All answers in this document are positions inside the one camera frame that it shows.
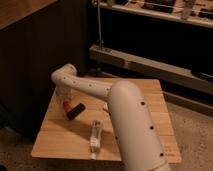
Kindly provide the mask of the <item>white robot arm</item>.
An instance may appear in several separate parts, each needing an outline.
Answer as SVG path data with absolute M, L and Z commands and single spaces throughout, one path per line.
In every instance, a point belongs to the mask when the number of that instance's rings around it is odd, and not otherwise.
M 59 90 L 72 88 L 107 103 L 125 171 L 171 171 L 145 98 L 136 84 L 78 77 L 72 64 L 55 70 L 51 79 Z

